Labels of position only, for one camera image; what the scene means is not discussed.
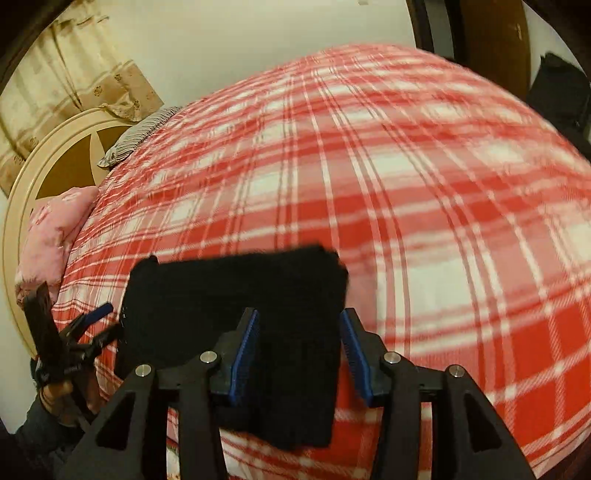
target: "human hand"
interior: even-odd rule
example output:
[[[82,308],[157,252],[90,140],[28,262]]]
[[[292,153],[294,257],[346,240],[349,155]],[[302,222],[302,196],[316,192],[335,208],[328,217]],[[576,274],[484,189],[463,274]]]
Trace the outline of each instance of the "human hand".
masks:
[[[100,396],[99,383],[96,380],[95,369],[86,369],[73,378],[80,392],[86,400],[86,405],[92,413],[98,413],[104,404]],[[70,394],[74,390],[72,380],[46,385],[39,392],[43,407],[65,426],[75,426],[80,415]]]

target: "curtain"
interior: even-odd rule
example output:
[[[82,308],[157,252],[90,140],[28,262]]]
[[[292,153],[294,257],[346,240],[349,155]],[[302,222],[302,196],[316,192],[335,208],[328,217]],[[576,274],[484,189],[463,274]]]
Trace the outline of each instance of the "curtain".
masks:
[[[162,104],[115,44],[96,2],[73,2],[37,38],[0,95],[0,188],[9,195],[39,141],[77,113],[102,106],[138,122]]]

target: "cream headboard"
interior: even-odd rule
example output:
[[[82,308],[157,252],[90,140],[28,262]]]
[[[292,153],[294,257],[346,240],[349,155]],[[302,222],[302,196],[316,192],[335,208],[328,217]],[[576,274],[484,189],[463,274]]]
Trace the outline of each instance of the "cream headboard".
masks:
[[[35,201],[72,187],[100,185],[109,172],[96,163],[131,125],[100,108],[79,113],[41,140],[12,187],[0,262],[13,321],[31,356],[36,355],[35,345],[25,315],[17,305],[14,277]]]

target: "silver bolt head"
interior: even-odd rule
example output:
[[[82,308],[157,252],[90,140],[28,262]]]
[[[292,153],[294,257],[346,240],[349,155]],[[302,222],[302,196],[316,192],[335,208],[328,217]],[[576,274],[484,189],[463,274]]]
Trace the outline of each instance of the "silver bolt head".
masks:
[[[399,363],[399,361],[402,360],[402,357],[396,352],[386,352],[384,354],[384,360],[386,360],[387,363],[393,365]]]
[[[217,353],[216,352],[203,352],[200,356],[199,359],[204,363],[204,364],[210,364],[214,361],[217,360]]]
[[[147,377],[152,372],[152,367],[149,365],[138,365],[135,368],[135,374],[138,377]]]
[[[452,365],[449,368],[449,373],[453,377],[461,378],[464,375],[466,375],[466,370],[464,370],[464,367],[462,367],[461,365]]]

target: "plaid bedsheet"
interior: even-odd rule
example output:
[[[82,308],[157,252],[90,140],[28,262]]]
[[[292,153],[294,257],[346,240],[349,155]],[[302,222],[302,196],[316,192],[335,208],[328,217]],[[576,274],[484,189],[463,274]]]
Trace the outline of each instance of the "plaid bedsheet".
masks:
[[[590,189],[574,148],[488,81],[410,48],[334,48],[190,104],[117,166],[54,315],[63,326],[111,301],[115,321],[152,253],[321,242],[346,264],[365,327],[417,365],[464,365],[541,475],[590,430]],[[114,360],[111,346],[97,362],[107,395]],[[369,478],[380,419],[343,357],[331,447],[287,453],[222,432],[229,472]]]

